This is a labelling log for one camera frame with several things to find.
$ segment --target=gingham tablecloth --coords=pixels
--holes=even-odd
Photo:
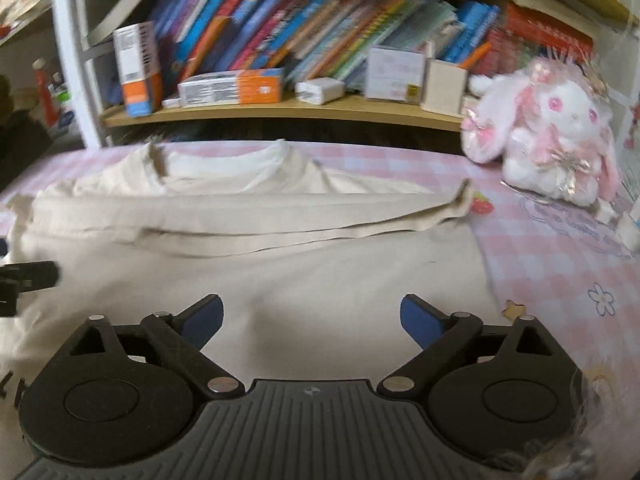
[[[488,200],[470,223],[478,237],[500,306],[524,304],[581,366],[611,358],[629,379],[640,377],[640,262],[618,244],[612,229],[565,204],[540,205],[500,184],[500,167],[479,167],[462,156],[346,144],[293,143],[332,168],[453,187],[469,177]],[[262,141],[168,144],[201,156],[252,152]],[[49,184],[95,173],[136,146],[71,152],[33,164],[0,194],[34,194]],[[0,235],[12,223],[0,212]]]

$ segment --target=stuffed animal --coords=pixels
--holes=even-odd
[[[502,154],[505,182],[579,206],[615,197],[612,111],[578,66],[538,57],[469,86],[482,99],[462,123],[468,158],[482,164]]]

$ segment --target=bunny face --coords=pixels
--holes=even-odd
[[[603,127],[609,123],[611,111],[592,100],[574,81],[556,85],[540,85],[536,91],[537,131],[553,128],[566,150],[597,142]]]

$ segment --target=plush bunny ear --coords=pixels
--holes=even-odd
[[[616,197],[622,175],[616,162],[616,150],[611,129],[606,126],[603,130],[604,152],[602,153],[602,171],[598,178],[598,196],[610,202]]]
[[[468,110],[462,123],[462,150],[474,162],[484,164],[504,150],[513,129],[517,97],[529,85],[529,77],[514,74],[495,81],[475,110]]]

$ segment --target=flower print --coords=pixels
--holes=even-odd
[[[613,304],[616,300],[613,298],[613,294],[603,290],[599,283],[593,284],[593,290],[590,289],[588,295],[595,302],[596,310],[600,316],[605,317],[607,314],[615,316],[616,311]]]

